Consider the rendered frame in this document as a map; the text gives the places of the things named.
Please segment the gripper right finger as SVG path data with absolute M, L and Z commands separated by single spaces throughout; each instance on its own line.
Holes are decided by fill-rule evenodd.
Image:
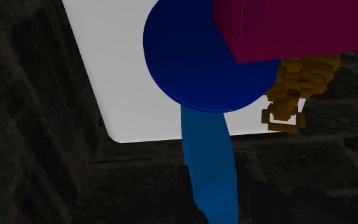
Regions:
M 253 224 L 358 224 L 358 211 L 307 187 L 290 194 L 238 173 L 238 203 Z

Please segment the golden brown blocky figure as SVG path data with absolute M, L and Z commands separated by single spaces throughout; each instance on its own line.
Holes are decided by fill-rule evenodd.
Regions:
M 270 103 L 261 112 L 261 122 L 270 131 L 297 133 L 306 124 L 300 100 L 324 93 L 340 66 L 340 54 L 281 60 L 275 83 L 265 93 Z

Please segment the blue utensil with round head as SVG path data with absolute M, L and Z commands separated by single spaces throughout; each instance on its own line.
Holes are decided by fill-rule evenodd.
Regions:
M 212 18 L 213 0 L 157 0 L 143 33 L 155 83 L 181 106 L 184 163 L 209 224 L 238 224 L 237 173 L 224 114 L 259 99 L 279 60 L 238 63 Z

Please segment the magenta robot stand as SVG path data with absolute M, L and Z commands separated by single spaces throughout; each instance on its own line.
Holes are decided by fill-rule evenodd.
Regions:
M 213 0 L 239 63 L 358 52 L 358 0 Z

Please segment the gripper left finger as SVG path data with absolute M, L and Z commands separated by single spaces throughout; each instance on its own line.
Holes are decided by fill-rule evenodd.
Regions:
M 177 168 L 177 186 L 158 196 L 156 211 L 141 224 L 210 224 L 193 198 L 187 165 Z

